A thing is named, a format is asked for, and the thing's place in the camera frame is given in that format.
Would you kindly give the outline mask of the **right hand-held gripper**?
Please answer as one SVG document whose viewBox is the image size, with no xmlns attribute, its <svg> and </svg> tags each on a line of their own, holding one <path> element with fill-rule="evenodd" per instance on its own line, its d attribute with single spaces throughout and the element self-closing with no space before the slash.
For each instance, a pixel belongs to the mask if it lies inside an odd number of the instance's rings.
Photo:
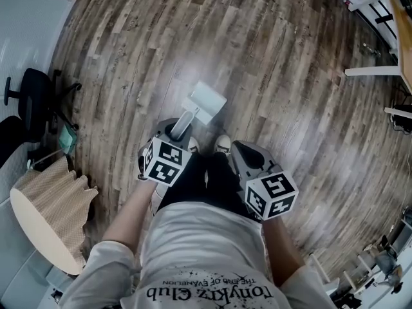
<svg viewBox="0 0 412 309">
<path fill-rule="evenodd" d="M 247 210 L 261 220 L 286 214 L 299 194 L 290 172 L 271 163 L 271 154 L 246 141 L 234 141 L 232 160 L 239 176 L 239 196 Z"/>
</svg>

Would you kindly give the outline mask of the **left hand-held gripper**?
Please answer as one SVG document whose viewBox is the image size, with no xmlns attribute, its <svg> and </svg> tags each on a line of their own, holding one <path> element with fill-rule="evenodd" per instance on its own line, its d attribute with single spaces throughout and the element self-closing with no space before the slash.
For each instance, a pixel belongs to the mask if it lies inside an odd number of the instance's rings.
<svg viewBox="0 0 412 309">
<path fill-rule="evenodd" d="M 161 138 L 179 139 L 179 133 L 173 127 L 179 118 L 168 118 L 157 125 L 157 137 L 148 140 L 138 152 L 137 178 L 142 181 L 152 180 L 165 186 L 173 186 L 191 158 L 188 150 L 192 135 L 189 124 L 183 134 L 183 142 L 166 142 Z"/>
</svg>

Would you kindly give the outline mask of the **person's left forearm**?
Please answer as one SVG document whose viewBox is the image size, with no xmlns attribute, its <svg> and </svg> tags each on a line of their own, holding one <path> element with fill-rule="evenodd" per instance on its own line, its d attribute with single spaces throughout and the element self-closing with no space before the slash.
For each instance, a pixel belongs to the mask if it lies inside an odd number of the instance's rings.
<svg viewBox="0 0 412 309">
<path fill-rule="evenodd" d="M 105 231 L 102 241 L 115 241 L 136 253 L 151 197 L 157 187 L 154 181 L 138 181 L 130 197 Z"/>
</svg>

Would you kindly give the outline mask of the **person's right forearm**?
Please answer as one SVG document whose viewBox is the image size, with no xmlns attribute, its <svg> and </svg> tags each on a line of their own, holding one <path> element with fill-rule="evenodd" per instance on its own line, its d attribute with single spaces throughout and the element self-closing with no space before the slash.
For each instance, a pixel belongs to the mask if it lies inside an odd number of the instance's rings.
<svg viewBox="0 0 412 309">
<path fill-rule="evenodd" d="M 305 262 L 280 217 L 262 223 L 274 284 L 282 286 Z"/>
</svg>

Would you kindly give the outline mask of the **black trousers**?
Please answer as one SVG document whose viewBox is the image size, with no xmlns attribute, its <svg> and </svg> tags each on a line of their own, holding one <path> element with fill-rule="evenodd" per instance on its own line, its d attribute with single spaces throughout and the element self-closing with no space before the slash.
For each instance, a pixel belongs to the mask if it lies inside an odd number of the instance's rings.
<svg viewBox="0 0 412 309">
<path fill-rule="evenodd" d="M 239 191 L 239 178 L 224 153 L 210 157 L 194 153 L 180 177 L 168 188 L 159 209 L 185 201 L 202 202 L 258 222 L 255 214 L 247 210 Z"/>
</svg>

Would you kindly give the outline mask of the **white printed t-shirt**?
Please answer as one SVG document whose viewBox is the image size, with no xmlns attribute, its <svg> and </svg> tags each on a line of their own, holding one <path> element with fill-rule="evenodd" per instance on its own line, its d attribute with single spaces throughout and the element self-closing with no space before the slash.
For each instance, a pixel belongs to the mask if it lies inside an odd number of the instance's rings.
<svg viewBox="0 0 412 309">
<path fill-rule="evenodd" d="M 282 286 L 267 277 L 261 225 L 206 203 L 182 202 L 153 218 L 135 257 L 125 245 L 95 245 L 64 292 L 62 309 L 334 309 L 319 276 L 301 267 Z"/>
</svg>

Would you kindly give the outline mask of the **green translucent container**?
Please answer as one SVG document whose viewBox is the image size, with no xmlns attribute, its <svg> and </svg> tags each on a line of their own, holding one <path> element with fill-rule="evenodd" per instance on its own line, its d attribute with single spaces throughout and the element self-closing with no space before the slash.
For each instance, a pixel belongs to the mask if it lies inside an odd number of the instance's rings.
<svg viewBox="0 0 412 309">
<path fill-rule="evenodd" d="M 63 152 L 67 155 L 70 154 L 75 147 L 76 141 L 77 135 L 74 130 L 64 124 L 59 137 L 59 145 Z"/>
</svg>

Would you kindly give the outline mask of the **white thin rod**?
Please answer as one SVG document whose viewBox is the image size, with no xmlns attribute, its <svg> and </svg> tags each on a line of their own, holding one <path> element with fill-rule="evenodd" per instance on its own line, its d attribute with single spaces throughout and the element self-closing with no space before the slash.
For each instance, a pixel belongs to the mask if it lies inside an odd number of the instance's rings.
<svg viewBox="0 0 412 309">
<path fill-rule="evenodd" d="M 56 154 L 59 153 L 59 152 L 60 152 L 60 150 L 54 151 L 54 152 L 46 155 L 45 157 L 43 157 L 43 158 L 41 158 L 41 159 L 39 159 L 39 160 L 37 160 L 37 161 L 31 161 L 31 160 L 29 160 L 29 161 L 27 161 L 26 167 L 27 167 L 27 169 L 31 169 L 33 166 L 37 165 L 38 163 L 41 163 L 41 162 L 45 161 L 46 159 L 48 159 L 48 158 L 56 155 Z"/>
</svg>

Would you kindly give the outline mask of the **round table with beige cloth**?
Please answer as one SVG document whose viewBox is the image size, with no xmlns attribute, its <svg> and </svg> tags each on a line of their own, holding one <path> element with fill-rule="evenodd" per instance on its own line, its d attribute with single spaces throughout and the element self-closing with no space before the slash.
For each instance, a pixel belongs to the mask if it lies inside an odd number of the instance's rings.
<svg viewBox="0 0 412 309">
<path fill-rule="evenodd" d="M 65 156 L 43 172 L 28 170 L 12 188 L 31 201 L 83 269 L 83 226 L 97 188 L 88 187 L 86 176 L 78 177 L 74 170 L 69 170 Z"/>
</svg>

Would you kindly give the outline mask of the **black office chair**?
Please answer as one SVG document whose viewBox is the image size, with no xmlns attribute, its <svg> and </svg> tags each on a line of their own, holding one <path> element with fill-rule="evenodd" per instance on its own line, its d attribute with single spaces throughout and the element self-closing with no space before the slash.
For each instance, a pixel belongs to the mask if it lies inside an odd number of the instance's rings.
<svg viewBox="0 0 412 309">
<path fill-rule="evenodd" d="M 49 78 L 42 71 L 28 68 L 23 75 L 20 91 L 12 91 L 11 78 L 6 79 L 4 104 L 16 98 L 18 115 L 0 122 L 0 168 L 20 145 L 40 142 L 46 132 L 46 123 L 54 118 L 60 118 L 73 130 L 79 129 L 78 124 L 68 120 L 60 106 L 62 99 L 72 90 L 81 90 L 82 84 L 76 82 L 57 94 L 56 81 L 60 75 L 60 70 L 54 70 L 53 77 Z"/>
</svg>

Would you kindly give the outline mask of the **white cluttered workbench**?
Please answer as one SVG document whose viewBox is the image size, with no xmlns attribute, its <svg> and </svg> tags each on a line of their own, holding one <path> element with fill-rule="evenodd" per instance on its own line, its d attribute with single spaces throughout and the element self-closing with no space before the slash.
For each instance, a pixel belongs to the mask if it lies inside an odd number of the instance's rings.
<svg viewBox="0 0 412 309">
<path fill-rule="evenodd" d="M 368 245 L 335 279 L 317 256 L 308 262 L 338 309 L 412 309 L 412 207 L 376 244 Z"/>
</svg>

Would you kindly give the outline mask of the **round white table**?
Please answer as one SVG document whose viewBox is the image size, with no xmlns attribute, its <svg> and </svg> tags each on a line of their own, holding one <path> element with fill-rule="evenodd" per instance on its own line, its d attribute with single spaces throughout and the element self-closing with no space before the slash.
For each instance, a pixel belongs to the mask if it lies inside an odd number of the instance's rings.
<svg viewBox="0 0 412 309">
<path fill-rule="evenodd" d="M 82 265 L 76 262 L 67 246 L 31 201 L 20 190 L 12 188 L 10 202 L 17 221 L 36 250 L 63 272 L 79 275 Z"/>
</svg>

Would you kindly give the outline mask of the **wooden desk white legs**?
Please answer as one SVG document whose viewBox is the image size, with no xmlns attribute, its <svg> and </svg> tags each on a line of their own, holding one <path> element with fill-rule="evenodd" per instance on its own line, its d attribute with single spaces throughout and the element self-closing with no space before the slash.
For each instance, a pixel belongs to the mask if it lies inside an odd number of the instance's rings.
<svg viewBox="0 0 412 309">
<path fill-rule="evenodd" d="M 344 74 L 348 77 L 399 76 L 412 95 L 412 19 L 407 15 L 399 0 L 388 1 L 397 36 L 397 64 L 394 66 L 349 68 L 344 71 Z"/>
</svg>

